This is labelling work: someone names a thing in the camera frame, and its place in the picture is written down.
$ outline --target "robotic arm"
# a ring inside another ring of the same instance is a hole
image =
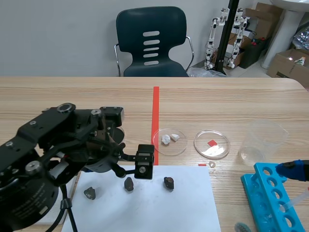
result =
[[[209,33],[209,38],[206,44],[206,58],[205,58],[205,69],[209,70],[213,68],[213,65],[211,64],[211,58],[213,54],[213,42],[214,42],[214,36],[216,34],[216,28],[217,26],[224,26],[225,21],[228,16],[228,10],[222,9],[221,10],[221,16],[220,18],[213,18],[212,24],[211,24],[211,30]]]
[[[239,47],[242,44],[243,32],[245,28],[247,27],[248,19],[246,19],[245,17],[242,17],[242,13],[243,13],[243,10],[241,8],[238,9],[236,16],[235,16],[235,21],[234,21],[234,25],[239,26],[239,29],[238,29],[238,33],[236,36],[236,40],[234,42],[232,57],[227,62],[228,66],[231,67],[232,69],[235,68],[234,61],[238,56]]]
[[[124,134],[117,128],[123,114],[121,107],[77,110],[74,104],[65,103],[46,109],[1,145],[0,232],[39,221],[54,205],[59,187],[64,196],[62,209],[68,210],[71,219],[65,184],[80,170],[113,170],[117,177],[134,174],[152,179],[153,145],[139,145],[135,156],[123,152]],[[36,145],[43,150],[42,156]],[[135,162],[135,169],[126,171],[117,164],[119,160]]]
[[[216,28],[217,26],[225,25],[225,21],[228,17],[228,13],[229,13],[229,9],[226,10],[223,8],[221,10],[221,17],[212,19],[211,30],[209,33],[208,41],[206,43],[206,57],[205,57],[205,63],[204,63],[206,70],[210,70],[213,68],[213,65],[211,64],[211,58],[213,54],[213,46],[214,46],[213,42],[214,42],[214,37],[216,33]],[[238,56],[239,47],[242,44],[243,32],[245,28],[247,27],[247,19],[246,17],[243,17],[242,14],[243,14],[243,9],[238,8],[236,15],[235,15],[235,19],[234,19],[234,26],[238,26],[239,30],[237,33],[237,38],[234,42],[232,57],[227,61],[227,65],[231,68],[235,67],[234,61]]]

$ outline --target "black chair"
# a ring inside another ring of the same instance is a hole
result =
[[[125,10],[116,21],[118,44],[114,46],[118,75],[120,66],[117,46],[120,51],[132,54],[132,64],[124,76],[188,76],[194,51],[190,37],[186,36],[187,22],[184,12],[173,6],[146,7]],[[185,70],[169,58],[171,48],[189,40],[192,59]]]

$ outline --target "chair leg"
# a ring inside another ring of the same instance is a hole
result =
[[[118,76],[121,76],[120,65],[119,65],[118,54],[117,54],[117,46],[119,46],[119,44],[116,44],[116,45],[114,46],[114,49],[115,49],[115,54],[116,54],[116,62],[117,62],[117,68],[118,68]]]
[[[188,68],[186,69],[186,71],[188,71],[188,69],[191,66],[191,64],[193,62],[193,59],[194,59],[194,50],[193,50],[193,45],[192,45],[192,42],[191,42],[191,38],[189,36],[186,36],[186,38],[189,40],[189,44],[190,44],[191,51],[192,51],[192,59],[191,59],[190,64],[188,65]]]

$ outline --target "dark rock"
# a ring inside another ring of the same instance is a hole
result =
[[[125,189],[129,192],[133,191],[133,180],[131,177],[128,177],[126,180],[125,180]]]
[[[90,187],[90,188],[87,188],[85,191],[84,191],[84,194],[87,198],[91,199],[91,200],[94,200],[96,198],[96,191]]]
[[[174,180],[172,177],[164,177],[164,184],[168,189],[174,189]]]

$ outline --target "chair backrest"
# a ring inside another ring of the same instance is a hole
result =
[[[125,10],[116,21],[119,48],[133,63],[169,59],[169,50],[185,42],[184,12],[173,6]]]

